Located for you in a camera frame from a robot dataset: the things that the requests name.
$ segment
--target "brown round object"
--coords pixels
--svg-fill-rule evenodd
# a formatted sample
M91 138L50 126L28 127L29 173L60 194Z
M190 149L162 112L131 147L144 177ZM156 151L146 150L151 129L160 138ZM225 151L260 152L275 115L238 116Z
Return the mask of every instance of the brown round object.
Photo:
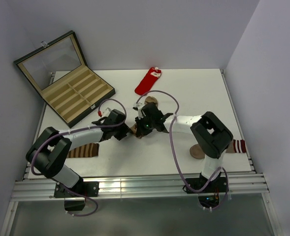
M158 101L156 100L155 97L151 97L151 96L146 97L145 104L147 104L149 102L153 102L153 103L155 103L156 106L158 106Z
M202 148L199 146L199 144L195 144L190 148L190 154L195 159L204 159L205 153L203 152Z

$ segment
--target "metal frame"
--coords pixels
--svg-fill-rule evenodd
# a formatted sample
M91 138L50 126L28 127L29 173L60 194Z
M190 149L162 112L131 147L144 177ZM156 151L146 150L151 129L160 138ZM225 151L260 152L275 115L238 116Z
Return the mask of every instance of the metal frame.
M230 103L237 121L237 125L244 139L241 126L233 106L233 102L227 88L225 76L221 70L222 78L230 99ZM37 138L46 104L44 104L40 116L39 124L36 130L35 138ZM265 202L265 207L270 219L274 234L282 236L276 211L271 204L269 190L263 174L257 174L253 166L250 154L247 152L251 172L229 173L229 185L231 194L253 194L261 193ZM30 171L30 165L27 165L25 178ZM198 174L186 175L186 177L198 177ZM178 175L162 175L162 176L142 176L142 177L101 177L101 178L84 178L84 181L99 181L98 199L113 198L152 198L152 197L194 197L196 194L186 194L182 187L182 180ZM13 224L15 212L20 201L64 201L64 199L54 199L55 184L49 179L24 179L15 183L11 200L8 206L7 214L1 230L1 236L8 236Z

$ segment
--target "red christmas stocking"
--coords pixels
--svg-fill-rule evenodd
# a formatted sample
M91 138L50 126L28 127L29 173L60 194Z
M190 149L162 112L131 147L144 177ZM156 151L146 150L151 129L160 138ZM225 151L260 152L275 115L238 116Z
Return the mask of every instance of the red christmas stocking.
M151 87L157 79L159 79L160 75L161 70L159 70L158 67L151 67L137 88L135 88L135 93L138 95L143 95L144 93L150 91Z

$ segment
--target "brown striped fabric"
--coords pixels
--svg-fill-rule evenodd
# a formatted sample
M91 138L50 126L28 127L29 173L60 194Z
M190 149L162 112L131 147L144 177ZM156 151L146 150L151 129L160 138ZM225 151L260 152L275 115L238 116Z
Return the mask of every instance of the brown striped fabric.
M76 147L68 153L67 158L78 158L78 157L94 157L98 156L99 144L90 143Z

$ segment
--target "gray floor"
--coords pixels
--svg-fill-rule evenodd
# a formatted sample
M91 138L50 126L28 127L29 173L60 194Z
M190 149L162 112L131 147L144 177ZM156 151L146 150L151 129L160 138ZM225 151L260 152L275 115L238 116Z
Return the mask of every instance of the gray floor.
M65 215L61 201L19 203L11 236L270 236L261 194L233 195L204 212L196 197L98 201L88 217Z

